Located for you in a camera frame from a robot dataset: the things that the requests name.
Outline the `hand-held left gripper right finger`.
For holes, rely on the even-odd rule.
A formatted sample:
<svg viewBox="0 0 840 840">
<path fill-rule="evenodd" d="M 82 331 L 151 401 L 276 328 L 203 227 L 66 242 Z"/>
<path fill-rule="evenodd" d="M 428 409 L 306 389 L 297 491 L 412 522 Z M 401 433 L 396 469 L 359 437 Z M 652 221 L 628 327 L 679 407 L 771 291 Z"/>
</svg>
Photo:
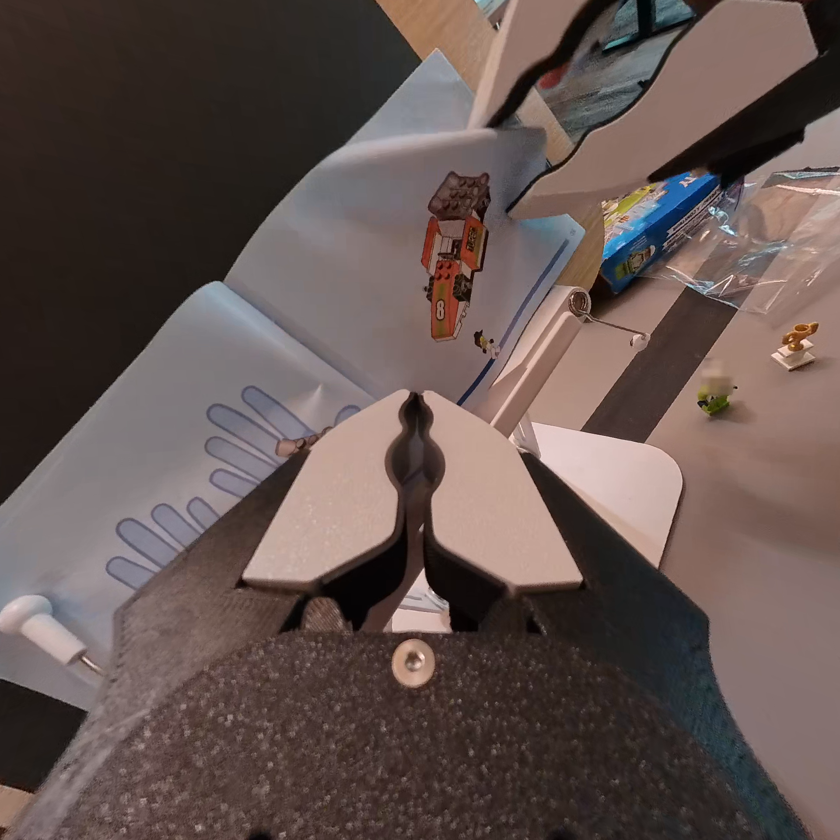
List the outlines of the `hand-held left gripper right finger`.
<svg viewBox="0 0 840 840">
<path fill-rule="evenodd" d="M 424 567 L 435 593 L 462 615 L 499 601 L 574 592 L 583 575 L 516 446 L 441 395 L 419 396 L 430 485 Z"/>
</svg>

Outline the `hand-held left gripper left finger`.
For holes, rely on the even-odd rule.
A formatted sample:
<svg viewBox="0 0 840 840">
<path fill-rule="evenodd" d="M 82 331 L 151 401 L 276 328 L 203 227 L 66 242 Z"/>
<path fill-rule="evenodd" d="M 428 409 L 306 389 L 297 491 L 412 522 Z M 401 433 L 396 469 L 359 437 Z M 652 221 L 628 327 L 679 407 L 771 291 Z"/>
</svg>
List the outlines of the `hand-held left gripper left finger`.
<svg viewBox="0 0 840 840">
<path fill-rule="evenodd" d="M 368 615 L 406 572 L 417 395 L 397 391 L 312 446 L 244 569 L 244 584 L 325 596 Z"/>
</svg>

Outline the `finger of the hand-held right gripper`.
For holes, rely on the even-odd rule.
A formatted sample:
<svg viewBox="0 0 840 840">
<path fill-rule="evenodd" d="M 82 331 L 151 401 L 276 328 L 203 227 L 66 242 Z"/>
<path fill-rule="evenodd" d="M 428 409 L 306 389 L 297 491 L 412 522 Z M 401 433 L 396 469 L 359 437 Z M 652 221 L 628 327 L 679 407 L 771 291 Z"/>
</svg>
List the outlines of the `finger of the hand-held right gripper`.
<svg viewBox="0 0 840 840">
<path fill-rule="evenodd" d="M 495 129 L 540 79 L 568 70 L 608 34 L 617 1 L 514 1 L 500 22 L 479 80 L 469 128 Z"/>
<path fill-rule="evenodd" d="M 586 133 L 565 162 L 512 205 L 510 216 L 576 217 L 589 203 L 635 191 L 816 57 L 800 3 L 719 3 L 672 43 L 634 103 Z"/>
</svg>

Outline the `instruction booklet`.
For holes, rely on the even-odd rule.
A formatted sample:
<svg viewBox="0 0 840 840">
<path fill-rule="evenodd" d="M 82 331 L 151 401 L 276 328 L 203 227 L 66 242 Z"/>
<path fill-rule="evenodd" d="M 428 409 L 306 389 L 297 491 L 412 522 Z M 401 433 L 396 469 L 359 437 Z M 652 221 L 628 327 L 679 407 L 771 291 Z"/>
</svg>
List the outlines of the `instruction booklet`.
<svg viewBox="0 0 840 840">
<path fill-rule="evenodd" d="M 289 456 L 397 391 L 475 411 L 584 237 L 515 220 L 538 129 L 470 129 L 434 53 L 195 291 L 2 505 L 2 607 L 46 599 L 57 662 L 2 634 L 2 679 L 91 703 L 112 618 Z"/>
</svg>

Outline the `clear plastic bag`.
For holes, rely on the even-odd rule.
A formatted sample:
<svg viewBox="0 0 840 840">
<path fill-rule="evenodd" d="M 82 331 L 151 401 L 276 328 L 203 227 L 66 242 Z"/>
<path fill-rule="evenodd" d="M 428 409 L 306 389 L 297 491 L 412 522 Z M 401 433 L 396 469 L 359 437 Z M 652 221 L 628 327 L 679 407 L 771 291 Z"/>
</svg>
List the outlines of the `clear plastic bag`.
<svg viewBox="0 0 840 840">
<path fill-rule="evenodd" d="M 837 166 L 730 187 L 653 276 L 780 322 L 838 287 Z"/>
</svg>

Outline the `blue cardboard box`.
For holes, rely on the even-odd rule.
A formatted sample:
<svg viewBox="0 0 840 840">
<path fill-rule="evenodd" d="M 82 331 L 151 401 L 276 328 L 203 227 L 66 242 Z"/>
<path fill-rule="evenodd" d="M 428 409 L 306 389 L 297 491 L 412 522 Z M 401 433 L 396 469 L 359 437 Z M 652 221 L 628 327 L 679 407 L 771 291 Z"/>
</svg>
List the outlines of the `blue cardboard box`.
<svg viewBox="0 0 840 840">
<path fill-rule="evenodd" d="M 596 285 L 612 296 L 672 251 L 708 216 L 720 180 L 689 172 L 602 203 L 604 246 Z"/>
</svg>

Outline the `green minifigure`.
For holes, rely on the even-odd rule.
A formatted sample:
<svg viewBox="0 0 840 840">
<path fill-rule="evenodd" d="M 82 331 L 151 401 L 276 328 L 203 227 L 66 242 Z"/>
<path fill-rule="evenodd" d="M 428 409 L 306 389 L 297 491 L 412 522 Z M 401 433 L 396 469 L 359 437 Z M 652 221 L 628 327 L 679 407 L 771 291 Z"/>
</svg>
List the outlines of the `green minifigure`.
<svg viewBox="0 0 840 840">
<path fill-rule="evenodd" d="M 730 406 L 730 397 L 737 388 L 733 377 L 723 364 L 707 360 L 701 366 L 696 403 L 704 414 L 714 417 Z"/>
</svg>

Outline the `small gold trophy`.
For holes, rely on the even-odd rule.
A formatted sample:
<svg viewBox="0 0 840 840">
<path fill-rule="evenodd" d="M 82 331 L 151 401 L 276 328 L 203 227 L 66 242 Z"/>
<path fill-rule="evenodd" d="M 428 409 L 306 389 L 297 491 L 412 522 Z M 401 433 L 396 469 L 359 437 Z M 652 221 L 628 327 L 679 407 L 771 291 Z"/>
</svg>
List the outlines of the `small gold trophy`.
<svg viewBox="0 0 840 840">
<path fill-rule="evenodd" d="M 781 339 L 782 345 L 771 354 L 771 358 L 788 372 L 806 367 L 816 361 L 812 352 L 812 336 L 819 330 L 818 322 L 801 322 Z"/>
</svg>

